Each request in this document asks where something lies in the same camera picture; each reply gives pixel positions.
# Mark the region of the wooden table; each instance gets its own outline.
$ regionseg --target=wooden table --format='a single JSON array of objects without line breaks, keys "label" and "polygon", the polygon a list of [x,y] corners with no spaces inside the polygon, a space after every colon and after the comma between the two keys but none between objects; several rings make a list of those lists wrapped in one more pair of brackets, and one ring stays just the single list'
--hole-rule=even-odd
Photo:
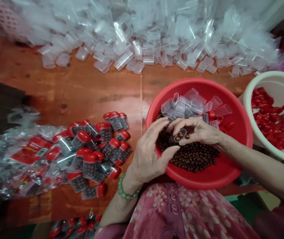
[{"label": "wooden table", "polygon": [[[217,73],[196,70],[183,71],[177,65],[162,68],[146,66],[141,75],[111,67],[102,74],[93,67],[94,59],[85,61],[71,54],[70,66],[54,69],[42,67],[41,55],[34,48],[17,46],[0,37],[0,82],[18,88],[31,96],[31,106],[37,108],[42,119],[39,124],[69,125],[73,121],[89,119],[103,121],[109,111],[125,112],[132,137],[128,143],[135,148],[145,131],[148,109],[158,92],[168,84],[189,77],[214,80],[227,87],[236,96],[241,95],[253,75],[231,78],[231,68],[218,69]],[[125,172],[132,160],[121,167]],[[169,180],[165,175],[162,180]],[[93,208],[95,214],[106,209],[117,190],[118,180],[106,179],[107,195],[101,199],[82,201],[70,185],[62,185],[50,192],[32,198],[11,201],[7,207],[4,226],[21,226],[51,220],[86,216]],[[222,195],[233,195],[261,190],[259,186],[239,187],[234,183],[218,189]]]}]

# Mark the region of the red-capped capsule container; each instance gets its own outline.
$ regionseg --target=red-capped capsule container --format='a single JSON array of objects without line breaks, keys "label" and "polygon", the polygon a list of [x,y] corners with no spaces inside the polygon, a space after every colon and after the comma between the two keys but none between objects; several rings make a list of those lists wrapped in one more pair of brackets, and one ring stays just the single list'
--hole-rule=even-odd
[{"label": "red-capped capsule container", "polygon": [[86,143],[86,146],[93,151],[100,151],[99,146],[96,144],[96,142],[93,140],[93,138],[89,135],[89,140]]},{"label": "red-capped capsule container", "polygon": [[88,231],[88,225],[83,225],[79,227],[77,239],[85,239],[87,231]]},{"label": "red-capped capsule container", "polygon": [[121,166],[127,158],[130,156],[130,154],[133,152],[133,150],[129,147],[117,160],[116,166]]},{"label": "red-capped capsule container", "polygon": [[126,118],[126,114],[125,113],[119,113],[119,116],[120,116],[120,122],[121,122],[121,125],[122,125],[122,129],[128,129],[129,125],[128,125],[128,121],[127,121],[127,118]]},{"label": "red-capped capsule container", "polygon": [[106,176],[110,179],[116,179],[121,172],[121,169],[118,167],[112,166],[108,169],[108,171],[105,172]]},{"label": "red-capped capsule container", "polygon": [[72,161],[70,167],[67,168],[68,173],[81,173],[83,172],[83,159],[87,154],[93,153],[92,149],[89,148],[80,148],[76,152],[76,155]]},{"label": "red-capped capsule container", "polygon": [[82,177],[82,173],[70,173],[67,175],[67,179],[76,193],[89,186],[88,180]]},{"label": "red-capped capsule container", "polygon": [[105,177],[106,177],[106,175],[104,173],[102,173],[99,170],[96,170],[94,177],[91,178],[91,180],[96,182],[97,184],[100,184]]},{"label": "red-capped capsule container", "polygon": [[82,200],[100,198],[103,197],[106,193],[106,185],[99,184],[93,187],[87,187],[81,192]]},{"label": "red-capped capsule container", "polygon": [[86,179],[94,178],[96,163],[98,162],[98,156],[90,153],[86,154],[83,159],[83,177]]},{"label": "red-capped capsule container", "polygon": [[93,124],[87,119],[83,120],[81,122],[81,125],[83,126],[83,130],[90,134],[92,138],[96,138],[99,135],[98,130],[95,128]]},{"label": "red-capped capsule container", "polygon": [[52,141],[58,144],[58,147],[63,155],[67,155],[73,151],[72,139],[69,137],[66,131],[54,136]]},{"label": "red-capped capsule container", "polygon": [[75,138],[72,140],[71,145],[74,149],[82,148],[90,140],[90,135],[87,132],[80,130]]},{"label": "red-capped capsule container", "polygon": [[59,158],[60,156],[61,156],[61,150],[59,149],[59,147],[54,147],[46,155],[46,160],[47,161],[56,161],[57,158]]},{"label": "red-capped capsule container", "polygon": [[115,138],[119,141],[127,141],[130,138],[130,134],[126,130],[122,130]]},{"label": "red-capped capsule container", "polygon": [[118,161],[118,158],[120,158],[120,156],[127,151],[127,149],[129,148],[129,145],[126,142],[120,142],[120,146],[115,149],[112,153],[112,155],[110,156],[110,160],[114,163],[116,163]]},{"label": "red-capped capsule container", "polygon": [[106,122],[102,122],[97,125],[100,129],[101,143],[109,142],[112,139],[112,125]]},{"label": "red-capped capsule container", "polygon": [[119,113],[114,111],[109,113],[110,124],[112,125],[113,130],[119,130],[122,128]]},{"label": "red-capped capsule container", "polygon": [[83,128],[84,127],[78,121],[73,122],[67,128],[67,134],[69,137],[74,138],[80,130],[84,130]]}]

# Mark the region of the filled capsule container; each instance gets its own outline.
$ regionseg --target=filled capsule container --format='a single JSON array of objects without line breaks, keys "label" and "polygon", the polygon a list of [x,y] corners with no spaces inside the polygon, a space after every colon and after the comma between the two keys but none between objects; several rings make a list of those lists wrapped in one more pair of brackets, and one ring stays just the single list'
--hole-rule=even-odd
[{"label": "filled capsule container", "polygon": [[89,148],[81,148],[76,152],[76,155],[70,165],[67,168],[68,173],[81,173],[83,172],[83,159],[85,155],[93,153],[92,149]]},{"label": "filled capsule container", "polygon": [[118,158],[129,148],[129,145],[126,142],[120,142],[120,146],[115,149],[110,156],[110,160],[116,164]]},{"label": "filled capsule container", "polygon": [[106,193],[106,185],[99,184],[93,187],[87,187],[81,192],[82,200],[100,198],[103,197]]},{"label": "filled capsule container", "polygon": [[87,119],[83,120],[81,122],[81,125],[83,126],[83,130],[91,135],[92,138],[96,138],[99,135],[98,130],[95,128],[93,124]]},{"label": "filled capsule container", "polygon": [[129,126],[128,126],[126,114],[125,113],[119,113],[119,116],[120,116],[120,123],[122,125],[122,129],[128,129]]},{"label": "filled capsule container", "polygon": [[98,156],[90,153],[84,156],[83,164],[83,177],[86,179],[92,179],[95,175],[96,163],[98,162]]},{"label": "filled capsule container", "polygon": [[112,125],[113,130],[119,130],[122,128],[120,116],[118,112],[116,111],[110,112],[108,116],[109,116],[110,124]]},{"label": "filled capsule container", "polygon": [[89,142],[90,135],[83,130],[80,130],[75,138],[72,140],[71,145],[74,149],[82,148],[86,143]]},{"label": "filled capsule container", "polygon": [[126,130],[122,130],[115,138],[119,141],[127,141],[130,138],[130,134]]},{"label": "filled capsule container", "polygon": [[54,136],[52,141],[58,145],[63,155],[67,155],[74,150],[74,147],[72,146],[72,139],[66,131]]},{"label": "filled capsule container", "polygon": [[82,177],[82,173],[69,173],[67,179],[72,185],[75,193],[78,193],[89,186],[88,180]]}]

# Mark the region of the green bead bracelet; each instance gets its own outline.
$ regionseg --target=green bead bracelet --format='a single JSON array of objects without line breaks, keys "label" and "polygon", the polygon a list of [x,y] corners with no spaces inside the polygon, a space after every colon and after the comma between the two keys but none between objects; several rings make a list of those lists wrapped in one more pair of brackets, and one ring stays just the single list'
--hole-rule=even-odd
[{"label": "green bead bracelet", "polygon": [[120,194],[121,198],[125,199],[125,200],[130,200],[130,199],[134,199],[136,198],[140,191],[141,191],[141,188],[142,186],[140,186],[135,192],[134,194],[131,196],[130,194],[126,194],[124,191],[123,191],[123,186],[122,186],[122,182],[123,182],[123,179],[126,175],[126,172],[121,176],[120,180],[119,180],[119,183],[118,183],[118,193]]}]

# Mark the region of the pink cloth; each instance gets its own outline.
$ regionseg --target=pink cloth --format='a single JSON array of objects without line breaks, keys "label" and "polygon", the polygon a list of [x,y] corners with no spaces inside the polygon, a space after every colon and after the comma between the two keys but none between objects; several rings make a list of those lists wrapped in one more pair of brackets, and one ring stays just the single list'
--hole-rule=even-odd
[{"label": "pink cloth", "polygon": [[170,239],[174,234],[180,239],[260,238],[216,190],[196,191],[176,183],[154,184],[147,188],[127,226],[120,224],[101,228],[95,239]]}]

